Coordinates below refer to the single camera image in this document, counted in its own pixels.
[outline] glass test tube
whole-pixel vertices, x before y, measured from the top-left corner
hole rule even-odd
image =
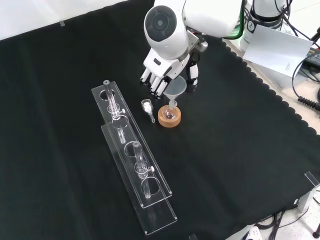
[[[109,109],[110,109],[110,113],[112,115],[112,119],[118,120],[121,117],[120,112],[119,112],[120,107],[118,104],[116,104],[114,94],[113,94],[112,89],[110,87],[110,81],[108,81],[108,80],[103,81],[103,86],[105,89],[106,97],[108,98],[108,101],[109,101]]]
[[[120,142],[122,144],[125,144],[126,143],[126,138],[125,138],[124,130],[121,127],[121,124],[120,124],[120,118],[119,118],[119,120],[114,120],[112,122],[112,125],[116,128],[116,130],[118,132],[118,136],[119,136]]]
[[[137,164],[137,172],[138,172],[139,178],[142,179],[142,189],[143,189],[145,198],[149,199],[151,197],[151,194],[150,194],[150,188],[149,188],[149,183],[147,179],[148,169],[147,169],[146,163],[144,163],[143,161],[142,146],[138,141],[134,141],[132,145],[133,145],[134,155],[135,155],[136,164]]]

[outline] power strip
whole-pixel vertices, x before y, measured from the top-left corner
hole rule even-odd
[[[245,240],[263,240],[259,228],[257,226],[253,226]]]

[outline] clear acrylic rack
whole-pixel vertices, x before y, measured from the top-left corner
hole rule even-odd
[[[177,221],[172,192],[118,86],[108,80],[92,89],[105,121],[101,127],[141,227],[152,234]]]

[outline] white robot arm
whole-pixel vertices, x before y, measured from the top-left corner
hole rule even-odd
[[[144,19],[151,49],[141,77],[151,94],[160,97],[185,67],[189,83],[196,85],[198,67],[190,52],[207,48],[201,33],[227,36],[238,22],[241,4],[242,0],[155,0]]]

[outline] black tablecloth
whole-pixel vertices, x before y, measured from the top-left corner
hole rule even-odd
[[[116,81],[173,195],[150,239],[223,240],[308,192],[320,139],[220,39],[165,129],[141,108],[153,3],[119,3],[0,42],[0,239],[144,239],[91,89]],[[157,110],[168,101],[153,100]]]

